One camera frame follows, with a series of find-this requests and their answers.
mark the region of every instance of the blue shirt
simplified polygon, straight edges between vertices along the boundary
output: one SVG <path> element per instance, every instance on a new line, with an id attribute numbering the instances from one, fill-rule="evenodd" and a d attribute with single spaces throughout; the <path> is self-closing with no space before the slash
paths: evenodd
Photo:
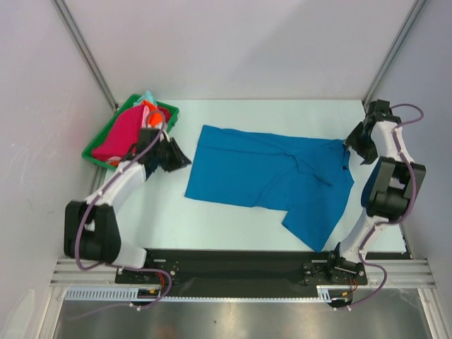
<path id="1" fill-rule="evenodd" d="M 286 210 L 282 224 L 321 251 L 347 205 L 349 158 L 341 140 L 204 126 L 185 196 Z"/>

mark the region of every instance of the pink cloth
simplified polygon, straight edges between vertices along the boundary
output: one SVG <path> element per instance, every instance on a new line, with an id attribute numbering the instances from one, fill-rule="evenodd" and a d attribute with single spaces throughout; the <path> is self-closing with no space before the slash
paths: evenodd
<path id="1" fill-rule="evenodd" d="M 104 143 L 93 150 L 93 158 L 108 161 L 112 157 L 124 157 L 129 148 L 138 142 L 145 107 L 145 105 L 135 106 L 122 112 Z"/>

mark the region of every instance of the purple cable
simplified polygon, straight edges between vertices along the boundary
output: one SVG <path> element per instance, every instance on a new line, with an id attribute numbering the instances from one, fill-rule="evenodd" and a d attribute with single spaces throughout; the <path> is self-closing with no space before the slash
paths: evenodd
<path id="1" fill-rule="evenodd" d="M 162 116 L 162 126 L 160 127 L 160 130 L 158 131 L 157 135 L 155 136 L 155 138 L 152 140 L 152 142 L 149 144 L 148 147 L 146 147 L 141 153 L 137 154 L 137 156 L 130 161 L 129 164 L 127 164 L 126 166 L 124 166 L 122 173 L 125 173 L 125 171 L 127 171 L 135 162 L 139 161 L 152 147 L 154 147 L 154 145 L 159 141 L 160 136 L 162 135 L 164 129 L 166 128 L 166 122 L 165 122 L 165 116 L 161 111 L 158 111 L 159 114 Z M 101 263 L 95 263 L 94 265 L 91 266 L 83 266 L 83 264 L 81 263 L 81 258 L 80 258 L 80 241 L 81 241 L 81 237 L 82 237 L 82 233 L 83 233 L 83 228 L 85 227 L 85 223 L 86 220 L 88 219 L 88 216 L 91 212 L 91 210 L 93 209 L 94 205 L 99 201 L 100 197 L 103 196 L 105 194 L 105 192 L 107 192 L 107 190 L 113 185 L 113 183 L 122 175 L 121 172 L 116 173 L 104 186 L 104 188 L 99 192 L 100 194 L 96 195 L 96 197 L 94 197 L 93 201 L 91 201 L 91 203 L 88 205 L 88 207 L 86 208 L 85 213 L 83 214 L 83 217 L 80 221 L 80 225 L 78 227 L 78 231 L 77 231 L 77 235 L 76 235 L 76 243 L 75 243 L 75 257 L 76 257 L 76 263 L 77 266 L 80 270 L 90 270 L 91 268 L 94 268 L 96 266 L 101 265 Z M 166 295 L 170 292 L 171 290 L 171 286 L 172 286 L 172 279 L 171 279 L 171 275 L 168 274 L 168 272 L 164 271 L 164 270 L 158 270 L 156 268 L 132 268 L 132 267 L 121 267 L 121 266 L 115 266 L 115 265 L 108 265 L 109 267 L 114 267 L 114 268 L 125 268 L 127 270 L 133 270 L 136 272 L 154 272 L 154 273 L 161 273 L 163 275 L 166 275 L 166 277 L 168 278 L 168 286 L 165 290 L 164 293 L 162 293 L 159 297 L 155 298 L 155 300 L 145 306 L 142 307 L 137 307 L 137 309 L 148 309 L 151 306 L 153 306 L 155 303 L 159 302 L 162 298 L 166 297 Z M 106 309 L 111 309 L 114 307 L 119 307 L 119 306 L 128 306 L 128 304 L 125 303 L 117 303 L 117 304 L 111 304 L 111 305 L 107 305 L 105 307 L 101 307 L 100 309 L 96 309 L 94 311 L 90 311 L 88 313 L 85 314 L 81 314 L 80 316 L 75 316 L 73 318 L 70 318 L 69 320 L 77 320 L 77 319 L 81 319 L 85 316 L 89 316 L 92 314 L 95 314 L 97 312 L 100 311 L 104 311 Z"/>
<path id="2" fill-rule="evenodd" d="M 163 113 L 161 111 L 158 111 L 158 112 L 162 115 L 162 118 L 163 118 L 162 127 L 158 131 L 154 140 L 149 144 L 149 146 L 146 147 L 141 153 L 139 153 L 132 161 L 130 161 L 129 164 L 124 166 L 122 173 L 125 173 L 125 171 L 127 171 L 135 162 L 139 161 L 152 147 L 154 147 L 154 145 L 160 139 L 160 136 L 162 135 L 163 130 L 166 127 L 166 123 L 165 123 L 165 116 L 163 115 Z M 105 192 L 107 192 L 107 190 L 113 185 L 113 183 L 122 175 L 122 173 L 121 172 L 116 173 L 105 184 L 104 188 L 99 192 L 100 194 L 98 194 L 98 195 L 96 195 L 96 197 L 94 197 L 93 201 L 91 201 L 91 203 L 86 208 L 85 213 L 83 214 L 83 217 L 80 221 L 80 225 L 78 226 L 78 231 L 77 231 L 77 235 L 76 235 L 76 244 L 75 244 L 76 263 L 77 263 L 78 268 L 80 268 L 80 270 L 90 270 L 91 268 L 94 268 L 101 264 L 101 263 L 95 263 L 94 265 L 91 265 L 88 267 L 83 266 L 83 264 L 81 263 L 81 260 L 80 260 L 80 241 L 82 239 L 83 228 L 85 227 L 86 220 L 88 219 L 88 216 L 89 216 L 91 210 L 93 209 L 94 205 L 99 201 L 100 197 L 103 196 L 105 194 Z"/>
<path id="3" fill-rule="evenodd" d="M 420 116 L 418 118 L 413 119 L 413 120 L 408 120 L 406 122 L 402 122 L 402 123 L 398 124 L 396 127 L 394 127 L 394 129 L 392 131 L 394 143 L 395 143 L 395 146 L 397 148 L 397 151 L 399 152 L 399 156 L 403 160 L 403 162 L 407 165 L 408 172 L 410 173 L 413 197 L 410 199 L 410 202 L 408 203 L 408 207 L 407 207 L 405 213 L 403 213 L 403 215 L 399 219 L 397 219 L 396 221 L 393 221 L 393 222 L 384 222 L 384 221 L 377 222 L 374 225 L 374 228 L 372 228 L 372 231 L 367 234 L 367 236 L 363 239 L 361 245 L 359 246 L 358 255 L 359 255 L 360 261 L 366 266 L 379 268 L 383 272 L 383 280 L 381 281 L 381 284 L 370 295 L 368 295 L 364 299 L 361 299 L 361 300 L 355 302 L 354 304 L 352 304 L 352 306 L 357 306 L 357 305 L 362 304 L 362 303 L 368 301 L 369 299 L 371 299 L 374 295 L 376 295 L 378 292 L 380 292 L 383 289 L 384 285 L 386 284 L 386 281 L 388 280 L 388 272 L 386 271 L 386 269 L 383 266 L 381 266 L 381 265 L 379 265 L 377 263 L 369 263 L 369 262 L 367 262 L 364 259 L 363 255 L 361 253 L 361 251 L 363 250 L 364 246 L 366 245 L 366 243 L 369 241 L 370 237 L 375 232 L 375 227 L 377 227 L 379 225 L 382 225 L 382 224 L 388 224 L 388 225 L 400 224 L 402 221 L 404 221 L 407 218 L 407 216 L 409 214 L 411 214 L 412 208 L 415 205 L 415 201 L 416 201 L 416 198 L 417 198 L 416 197 L 416 195 L 417 195 L 417 186 L 416 186 L 415 171 L 412 168 L 412 166 L 411 166 L 410 162 L 408 161 L 408 159 L 406 158 L 406 156 L 401 152 L 402 148 L 400 146 L 400 141 L 398 140 L 398 137 L 397 137 L 396 129 L 398 129 L 399 127 L 402 127 L 404 125 L 414 124 L 415 122 L 421 121 L 424 118 L 424 112 L 418 106 L 413 105 L 413 104 L 399 104 L 399 105 L 392 106 L 391 109 L 394 109 L 394 108 L 397 108 L 397 107 L 412 107 L 414 109 L 417 109 L 417 111 L 419 111 L 419 113 L 420 113 Z"/>

